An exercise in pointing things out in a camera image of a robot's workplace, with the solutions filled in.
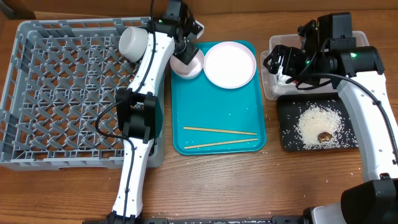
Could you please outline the grey bowl with rice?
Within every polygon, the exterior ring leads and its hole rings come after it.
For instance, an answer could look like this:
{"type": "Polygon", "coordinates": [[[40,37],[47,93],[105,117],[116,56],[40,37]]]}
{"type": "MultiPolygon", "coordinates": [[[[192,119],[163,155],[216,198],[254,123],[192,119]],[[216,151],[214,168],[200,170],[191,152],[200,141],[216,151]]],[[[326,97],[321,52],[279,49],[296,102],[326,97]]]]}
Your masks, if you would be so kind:
{"type": "Polygon", "coordinates": [[[140,27],[128,27],[119,40],[120,53],[131,62],[144,55],[148,42],[148,32],[140,27]]]}

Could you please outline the pink bowl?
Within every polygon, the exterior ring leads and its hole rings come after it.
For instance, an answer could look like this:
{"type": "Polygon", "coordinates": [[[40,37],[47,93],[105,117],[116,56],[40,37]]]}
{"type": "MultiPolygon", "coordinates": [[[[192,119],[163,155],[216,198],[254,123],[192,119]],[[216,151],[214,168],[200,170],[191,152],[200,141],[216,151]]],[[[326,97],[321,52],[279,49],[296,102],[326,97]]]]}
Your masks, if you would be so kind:
{"type": "Polygon", "coordinates": [[[192,61],[185,65],[177,57],[171,56],[170,67],[172,71],[182,79],[193,79],[197,77],[203,69],[205,56],[201,50],[197,52],[192,61]]]}

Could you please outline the white rice pile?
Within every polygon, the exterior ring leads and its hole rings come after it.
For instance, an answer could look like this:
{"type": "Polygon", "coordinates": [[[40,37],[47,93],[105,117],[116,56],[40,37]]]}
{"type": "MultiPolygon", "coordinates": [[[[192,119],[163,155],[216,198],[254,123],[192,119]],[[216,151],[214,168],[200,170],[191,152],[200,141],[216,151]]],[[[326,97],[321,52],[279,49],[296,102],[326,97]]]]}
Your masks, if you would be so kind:
{"type": "Polygon", "coordinates": [[[283,148],[289,152],[356,149],[358,142],[352,130],[351,121],[339,109],[309,104],[298,109],[298,115],[288,115],[287,125],[281,127],[283,148]],[[328,132],[333,135],[329,142],[319,143],[318,135],[328,132]]]}

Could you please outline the brown food lump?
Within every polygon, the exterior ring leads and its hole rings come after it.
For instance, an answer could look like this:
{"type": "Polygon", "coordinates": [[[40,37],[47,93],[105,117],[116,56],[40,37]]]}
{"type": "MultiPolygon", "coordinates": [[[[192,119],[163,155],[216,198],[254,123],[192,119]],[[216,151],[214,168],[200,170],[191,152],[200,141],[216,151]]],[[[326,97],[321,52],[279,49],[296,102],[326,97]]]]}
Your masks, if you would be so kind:
{"type": "Polygon", "coordinates": [[[328,132],[322,132],[318,135],[317,138],[318,138],[319,143],[329,142],[333,139],[333,135],[328,132]]]}

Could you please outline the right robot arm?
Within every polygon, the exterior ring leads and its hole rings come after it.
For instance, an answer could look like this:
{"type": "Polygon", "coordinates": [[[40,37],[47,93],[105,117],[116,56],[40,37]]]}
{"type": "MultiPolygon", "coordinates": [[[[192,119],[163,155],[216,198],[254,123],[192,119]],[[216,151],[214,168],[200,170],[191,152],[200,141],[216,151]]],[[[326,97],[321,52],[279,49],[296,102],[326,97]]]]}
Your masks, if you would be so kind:
{"type": "Polygon", "coordinates": [[[263,66],[273,75],[286,75],[299,89],[331,85],[338,92],[364,175],[364,182],[345,190],[338,203],[306,209],[300,223],[396,223],[397,123],[378,50],[357,45],[349,12],[320,16],[297,33],[301,48],[276,45],[263,66]]]}

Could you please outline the wooden chopstick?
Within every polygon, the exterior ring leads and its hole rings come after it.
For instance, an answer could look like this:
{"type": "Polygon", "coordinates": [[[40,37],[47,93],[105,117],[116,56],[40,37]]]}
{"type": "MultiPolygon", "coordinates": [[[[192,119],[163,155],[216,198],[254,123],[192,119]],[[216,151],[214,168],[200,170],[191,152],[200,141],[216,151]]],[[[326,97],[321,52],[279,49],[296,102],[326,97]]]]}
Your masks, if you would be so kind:
{"type": "Polygon", "coordinates": [[[220,146],[220,145],[225,145],[225,144],[236,144],[236,143],[251,142],[251,141],[257,141],[257,140],[258,140],[258,138],[240,139],[240,140],[224,141],[224,142],[214,142],[214,143],[208,143],[208,144],[198,144],[198,145],[193,145],[193,146],[185,146],[184,149],[194,149],[194,148],[210,147],[210,146],[220,146]]]}
{"type": "Polygon", "coordinates": [[[212,133],[228,133],[228,134],[242,134],[242,135],[252,135],[256,136],[257,133],[251,133],[246,131],[233,131],[233,130],[226,130],[226,129],[211,129],[211,128],[196,128],[196,127],[183,127],[185,130],[191,131],[204,131],[204,132],[212,132],[212,133]]]}

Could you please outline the white napkin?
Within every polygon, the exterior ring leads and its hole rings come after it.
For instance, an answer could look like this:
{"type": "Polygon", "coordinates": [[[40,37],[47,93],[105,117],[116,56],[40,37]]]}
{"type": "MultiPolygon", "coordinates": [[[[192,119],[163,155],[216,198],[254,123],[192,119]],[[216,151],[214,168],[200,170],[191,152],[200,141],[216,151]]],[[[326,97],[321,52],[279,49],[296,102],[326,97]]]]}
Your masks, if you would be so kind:
{"type": "Polygon", "coordinates": [[[290,79],[290,76],[278,74],[276,75],[275,85],[273,91],[276,95],[284,95],[295,89],[294,83],[286,83],[290,79]]]}

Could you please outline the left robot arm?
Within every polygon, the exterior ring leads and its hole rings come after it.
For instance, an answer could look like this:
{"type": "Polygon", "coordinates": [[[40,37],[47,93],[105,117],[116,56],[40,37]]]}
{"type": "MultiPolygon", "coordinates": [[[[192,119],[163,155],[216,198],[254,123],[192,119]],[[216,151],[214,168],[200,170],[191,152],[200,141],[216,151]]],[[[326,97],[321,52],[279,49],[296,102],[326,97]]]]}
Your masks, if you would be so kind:
{"type": "Polygon", "coordinates": [[[116,109],[124,161],[118,196],[103,223],[139,223],[143,209],[142,190],[151,149],[162,133],[164,113],[159,88],[171,57],[189,65],[199,49],[194,40],[204,33],[188,5],[169,1],[165,14],[151,16],[145,28],[128,27],[119,40],[119,51],[128,60],[140,62],[127,89],[116,91],[115,102],[101,116],[116,109]]]}

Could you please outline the pink round plate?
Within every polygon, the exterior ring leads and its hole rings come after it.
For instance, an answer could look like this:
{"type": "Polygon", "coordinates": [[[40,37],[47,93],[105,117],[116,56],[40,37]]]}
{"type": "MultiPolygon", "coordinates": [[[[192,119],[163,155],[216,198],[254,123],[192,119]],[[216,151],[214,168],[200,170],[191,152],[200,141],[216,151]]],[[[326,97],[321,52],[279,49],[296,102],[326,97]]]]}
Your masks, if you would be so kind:
{"type": "Polygon", "coordinates": [[[248,47],[227,41],[220,42],[207,51],[203,71],[214,85],[237,89],[252,80],[256,68],[256,58],[248,47]]]}

